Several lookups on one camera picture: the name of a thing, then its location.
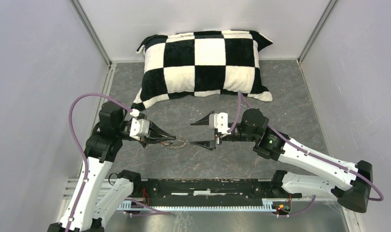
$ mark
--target metal plate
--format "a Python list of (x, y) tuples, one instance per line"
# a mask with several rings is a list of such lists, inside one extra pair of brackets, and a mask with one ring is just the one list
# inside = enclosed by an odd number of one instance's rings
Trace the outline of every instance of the metal plate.
[[(293, 212), (308, 202), (294, 202)], [(277, 218), (269, 212), (176, 211), (172, 216), (130, 218), (117, 211), (106, 232), (348, 232), (341, 206), (336, 202), (315, 202), (304, 214)]]

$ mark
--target white wall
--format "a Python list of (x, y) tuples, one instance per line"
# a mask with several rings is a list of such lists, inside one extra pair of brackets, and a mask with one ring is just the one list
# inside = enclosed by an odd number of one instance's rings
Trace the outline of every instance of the white wall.
[(391, 1), (339, 1), (303, 71), (332, 155), (372, 163), (386, 197), (364, 231), (391, 231)]
[(252, 29), (274, 44), (261, 59), (299, 56), (328, 0), (81, 0), (112, 60), (143, 60), (135, 50), (154, 34)]
[[(67, 115), (106, 65), (68, 0), (0, 0), (0, 232), (46, 231), (81, 157)], [(96, 99), (81, 101), (84, 141)]]

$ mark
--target purple tube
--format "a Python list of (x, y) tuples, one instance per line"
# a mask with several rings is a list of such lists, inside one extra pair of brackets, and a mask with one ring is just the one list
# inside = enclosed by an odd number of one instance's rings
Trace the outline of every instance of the purple tube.
[(227, 131), (228, 133), (231, 133), (235, 126), (237, 125), (237, 122), (238, 122), (238, 119), (240, 118), (240, 113), (241, 113), (241, 97), (242, 97), (242, 94), (241, 94), (241, 91), (238, 91), (238, 107), (237, 107), (237, 115), (234, 119), (234, 122), (233, 122), (233, 125), (231, 125), (231, 128)]
[(158, 210), (158, 209), (154, 209), (154, 208), (151, 208), (150, 206), (147, 206), (139, 201), (136, 201), (134, 199), (131, 199), (131, 198), (126, 198), (125, 199), (126, 201), (132, 201), (144, 208), (147, 208), (149, 210), (152, 210), (154, 211), (155, 213), (151, 213), (151, 214), (132, 214), (132, 217), (142, 217), (142, 216), (151, 216), (151, 215), (171, 215), (171, 212), (165, 212), (165, 211), (161, 211), (161, 210)]
[(296, 212), (296, 213), (293, 213), (293, 214), (288, 214), (288, 215), (279, 215), (280, 218), (289, 218), (289, 217), (293, 217), (293, 216), (296, 216), (296, 215), (299, 215), (299, 214), (302, 214), (302, 213), (305, 213), (307, 212), (314, 204), (315, 202), (315, 198), (316, 198), (316, 195), (314, 195), (311, 199), (311, 202), (310, 204), (303, 210), (299, 211), (299, 212)]

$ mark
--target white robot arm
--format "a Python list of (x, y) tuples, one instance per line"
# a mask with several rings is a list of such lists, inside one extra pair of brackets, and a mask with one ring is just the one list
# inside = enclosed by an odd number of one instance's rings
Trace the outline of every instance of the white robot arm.
[(223, 141), (255, 142), (253, 151), (265, 159), (289, 163), (316, 176), (276, 171), (272, 181), (287, 193), (336, 198), (350, 210), (366, 212), (372, 182), (372, 165), (361, 160), (357, 164), (327, 156), (302, 145), (276, 131), (258, 109), (246, 110), (234, 130), (230, 130), (228, 114), (210, 112), (193, 126), (208, 125), (215, 131), (214, 140), (190, 142), (209, 150)]

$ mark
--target wire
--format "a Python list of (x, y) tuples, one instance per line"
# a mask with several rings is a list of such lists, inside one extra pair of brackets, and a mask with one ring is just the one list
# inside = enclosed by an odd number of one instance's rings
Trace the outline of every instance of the wire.
[(316, 198), (316, 195), (312, 196), (312, 199), (311, 199), (311, 202), (310, 204), (303, 210), (299, 211), (299, 212), (296, 212), (296, 213), (293, 213), (293, 214), (288, 214), (288, 215), (277, 215), (277, 217), (282, 217), (282, 218), (289, 218), (289, 217), (292, 217), (292, 216), (296, 216), (296, 215), (300, 215), (302, 213), (305, 213), (307, 212), (314, 204), (315, 202), (315, 198)]
[(181, 144), (176, 145), (174, 143), (171, 143), (170, 145), (166, 145), (163, 142), (161, 142), (160, 144), (161, 144), (161, 146), (163, 146), (165, 148), (169, 148), (169, 149), (180, 149), (180, 148), (183, 148), (188, 145), (188, 141), (182, 136), (177, 136), (176, 141), (181, 142)]
[(134, 203), (136, 203), (136, 204), (138, 204), (138, 205), (140, 205), (140, 206), (142, 206), (144, 208), (147, 208), (147, 209), (152, 210), (152, 211), (155, 212), (155, 213), (149, 213), (149, 214), (130, 214), (130, 216), (132, 216), (132, 217), (142, 217), (142, 216), (161, 215), (161, 214), (162, 215), (171, 215), (171, 212), (166, 212), (166, 211), (161, 211), (161, 210), (158, 210), (158, 209), (151, 208), (150, 206), (147, 206), (147, 205), (145, 205), (145, 204), (143, 204), (143, 203), (141, 203), (139, 201), (136, 201), (134, 199), (131, 199), (131, 198), (126, 198), (124, 200), (132, 201), (132, 202), (134, 202)]
[(117, 173), (111, 173), (111, 174), (108, 176), (108, 183), (109, 183), (111, 186), (113, 186), (114, 184), (111, 184), (110, 178), (111, 178), (111, 176), (114, 175), (114, 174), (117, 175)]
[(80, 197), (81, 197), (81, 194), (83, 193), (83, 190), (84, 190), (84, 186), (86, 185), (86, 182), (87, 182), (87, 177), (88, 177), (88, 174), (89, 174), (89, 163), (87, 162), (87, 157), (86, 157), (86, 154), (84, 154), (84, 151), (83, 151), (83, 148), (81, 147), (80, 145), (80, 142), (79, 140), (77, 139), (76, 137), (76, 133), (75, 133), (75, 129), (73, 127), (73, 119), (72, 119), (72, 116), (73, 116), (73, 110), (76, 106), (76, 104), (83, 98), (85, 97), (89, 97), (89, 96), (96, 96), (96, 97), (101, 97), (101, 98), (106, 98), (107, 100), (109, 101), (112, 101), (114, 102), (116, 105), (120, 106), (121, 108), (125, 109), (127, 112), (131, 112), (132, 110), (125, 106), (124, 104), (121, 104), (120, 102), (118, 102), (116, 99), (112, 98), (112, 97), (109, 97), (107, 95), (104, 95), (104, 94), (101, 94), (101, 93), (86, 93), (86, 94), (83, 94), (81, 95), (80, 97), (76, 98), (76, 100), (72, 103), (72, 105), (70, 106), (70, 110), (69, 110), (69, 127), (70, 127), (70, 133), (72, 134), (72, 137), (73, 139), (75, 140), (75, 143), (77, 145), (77, 148), (79, 149), (79, 152), (81, 154), (81, 157), (83, 159), (83, 164), (84, 164), (84, 176), (83, 176), (83, 182), (81, 183), (81, 186), (80, 186), (80, 189), (79, 189), (79, 192), (77, 193), (77, 196), (76, 196), (76, 199), (75, 199), (75, 202), (73, 204), (73, 207), (72, 207), (72, 210), (70, 211), (70, 215), (69, 215), (69, 220), (67, 222), (67, 225), (66, 225), (66, 229), (64, 230), (65, 232), (68, 232), (69, 229), (70, 229), (70, 226), (72, 224), (72, 218), (74, 217), (75, 215), (75, 211), (76, 211), (76, 208), (77, 208), (77, 205), (80, 201)]
[(244, 95), (241, 94), (242, 100), (245, 102), (245, 104), (248, 106), (249, 109), (251, 109), (251, 105), (248, 103), (247, 99), (244, 97)]
[(242, 93), (241, 91), (238, 91), (238, 107), (237, 107), (237, 115), (234, 119), (233, 125), (231, 125), (231, 128), (227, 131), (228, 133), (231, 133), (235, 126), (237, 125), (238, 119), (240, 118), (240, 113), (241, 113), (241, 97)]
[(304, 153), (304, 154), (306, 154), (306, 155), (308, 155), (308, 156), (314, 157), (314, 158), (316, 158), (316, 159), (318, 159), (318, 160), (324, 161), (324, 162), (327, 163), (327, 164), (330, 164), (330, 165), (332, 165), (332, 166), (335, 166), (335, 167), (337, 167), (337, 168), (339, 168), (339, 169), (344, 170), (345, 172), (354, 174), (355, 176), (361, 178), (361, 179), (362, 179), (363, 181), (365, 181), (368, 185), (370, 185), (370, 186), (375, 190), (375, 192), (379, 195), (379, 198), (372, 198), (372, 197), (370, 197), (370, 198), (369, 198), (370, 201), (381, 202), (381, 201), (384, 200), (384, 195), (382, 194), (382, 192), (378, 189), (378, 187), (376, 187), (376, 186), (375, 186), (370, 180), (368, 180), (365, 176), (363, 176), (363, 175), (359, 174), (358, 172), (355, 172), (355, 171), (353, 171), (353, 170), (351, 170), (351, 169), (349, 169), (349, 168), (347, 168), (347, 167), (345, 167), (345, 166), (342, 166), (341, 164), (337, 164), (337, 163), (335, 163), (335, 162), (333, 162), (333, 161), (331, 161), (331, 160), (328, 160), (328, 159), (326, 159), (326, 158), (317, 156), (317, 155), (315, 155), (314, 153), (311, 153), (311, 152), (309, 152), (309, 151), (303, 149), (302, 147), (300, 147), (300, 146), (298, 146), (298, 145), (295, 145), (293, 142), (291, 142), (291, 141), (288, 140), (286, 137), (284, 137), (279, 131), (277, 131), (277, 130), (274, 128), (274, 126), (268, 124), (268, 127), (269, 127), (274, 133), (276, 133), (282, 140), (284, 140), (287, 144), (289, 144), (289, 145), (292, 146), (293, 148), (297, 149), (298, 151), (300, 151), (300, 152), (302, 152), (302, 153)]

